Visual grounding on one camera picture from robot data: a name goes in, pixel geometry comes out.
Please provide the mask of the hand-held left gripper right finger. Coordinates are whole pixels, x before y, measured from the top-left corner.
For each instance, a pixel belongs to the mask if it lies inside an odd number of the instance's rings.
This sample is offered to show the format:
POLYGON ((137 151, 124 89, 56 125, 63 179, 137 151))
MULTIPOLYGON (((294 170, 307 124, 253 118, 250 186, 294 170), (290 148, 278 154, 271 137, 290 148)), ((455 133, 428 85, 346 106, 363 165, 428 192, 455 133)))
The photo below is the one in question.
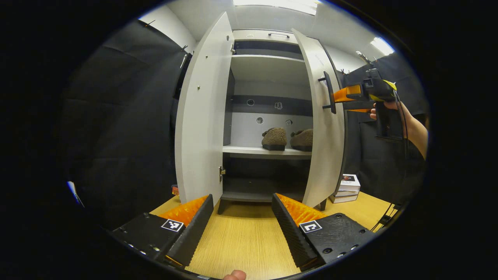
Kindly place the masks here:
POLYGON ((326 215, 279 193, 272 195, 272 211, 302 272, 336 262, 376 236, 346 214, 326 215))

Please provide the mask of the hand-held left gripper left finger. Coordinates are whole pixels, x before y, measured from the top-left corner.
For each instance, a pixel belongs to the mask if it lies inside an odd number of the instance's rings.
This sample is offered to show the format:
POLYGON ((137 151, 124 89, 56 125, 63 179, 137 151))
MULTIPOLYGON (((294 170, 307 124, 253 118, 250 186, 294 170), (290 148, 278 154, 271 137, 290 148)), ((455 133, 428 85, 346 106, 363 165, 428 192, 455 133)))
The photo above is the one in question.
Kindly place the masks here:
POLYGON ((184 269, 191 263, 213 210, 209 194, 160 215, 138 215, 110 234, 152 261, 184 269))

